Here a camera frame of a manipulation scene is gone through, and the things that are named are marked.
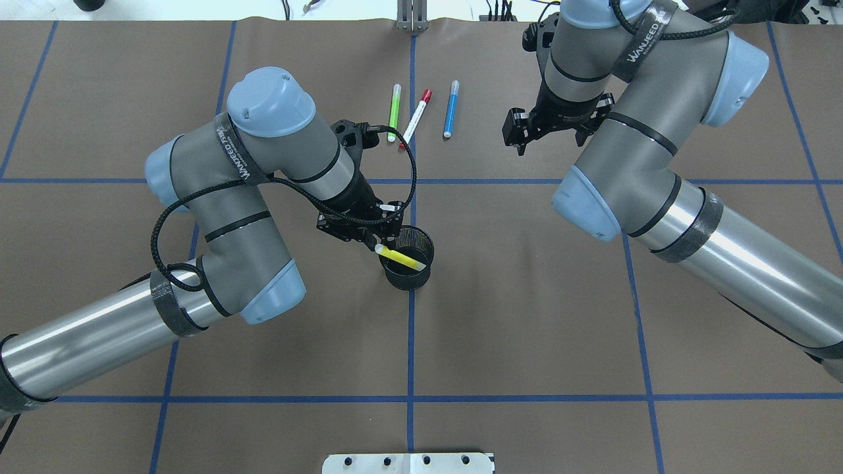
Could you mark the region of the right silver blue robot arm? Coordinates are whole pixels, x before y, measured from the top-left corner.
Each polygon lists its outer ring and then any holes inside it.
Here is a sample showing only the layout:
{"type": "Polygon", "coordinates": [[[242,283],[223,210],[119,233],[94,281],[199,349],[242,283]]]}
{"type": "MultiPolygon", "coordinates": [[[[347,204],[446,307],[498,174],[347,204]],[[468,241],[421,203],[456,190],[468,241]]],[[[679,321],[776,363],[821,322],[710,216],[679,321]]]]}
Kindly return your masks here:
{"type": "Polygon", "coordinates": [[[764,51],[672,1],[563,1],[531,23],[540,87],[512,108],[504,144],[524,154],[573,130],[584,152],[552,198],[602,241],[625,234],[707,282],[841,379],[840,277],[671,171],[698,125],[722,126],[770,66],[764,51]]]}

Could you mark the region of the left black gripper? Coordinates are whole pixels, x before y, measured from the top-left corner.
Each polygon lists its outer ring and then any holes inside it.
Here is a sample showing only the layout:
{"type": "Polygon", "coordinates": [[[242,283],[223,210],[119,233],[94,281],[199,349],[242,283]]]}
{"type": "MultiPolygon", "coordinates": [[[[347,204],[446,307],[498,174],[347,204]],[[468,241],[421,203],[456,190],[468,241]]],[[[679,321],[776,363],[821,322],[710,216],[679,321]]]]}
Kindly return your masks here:
{"type": "Polygon", "coordinates": [[[346,189],[337,197],[324,201],[325,206],[361,220],[386,219],[382,224],[353,224],[333,213],[320,213],[316,228],[342,241],[358,241],[372,252],[377,245],[396,247],[404,220],[406,202],[383,203],[374,195],[362,174],[355,174],[346,189]]]}

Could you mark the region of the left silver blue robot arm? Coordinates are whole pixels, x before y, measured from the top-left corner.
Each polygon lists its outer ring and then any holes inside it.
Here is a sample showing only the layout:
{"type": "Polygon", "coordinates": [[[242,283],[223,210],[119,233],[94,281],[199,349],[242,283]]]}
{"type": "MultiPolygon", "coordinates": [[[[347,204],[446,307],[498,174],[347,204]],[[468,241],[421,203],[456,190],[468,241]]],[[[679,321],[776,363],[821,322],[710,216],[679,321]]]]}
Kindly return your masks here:
{"type": "Polygon", "coordinates": [[[2,421],[217,321],[260,324],[306,294],[261,189],[277,184],[319,211],[325,233],[394,247],[407,198],[376,197],[362,151],[394,127],[329,125],[291,72],[248,72],[211,122],[163,144],[145,164],[165,209],[151,229],[153,270],[117,293],[2,339],[2,421]]]}

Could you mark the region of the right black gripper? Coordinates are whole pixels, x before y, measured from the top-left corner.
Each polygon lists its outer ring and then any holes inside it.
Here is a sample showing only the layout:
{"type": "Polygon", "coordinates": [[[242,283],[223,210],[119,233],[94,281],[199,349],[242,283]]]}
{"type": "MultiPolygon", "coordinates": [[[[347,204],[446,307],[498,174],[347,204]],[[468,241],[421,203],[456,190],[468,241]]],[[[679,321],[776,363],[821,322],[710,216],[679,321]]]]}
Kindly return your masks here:
{"type": "Polygon", "coordinates": [[[539,87],[537,101],[532,111],[511,108],[502,126],[503,142],[524,156],[527,145],[533,140],[531,132],[554,132],[573,129],[578,147],[602,125],[615,104],[613,93],[603,93],[585,101],[560,98],[544,79],[539,87]]]}

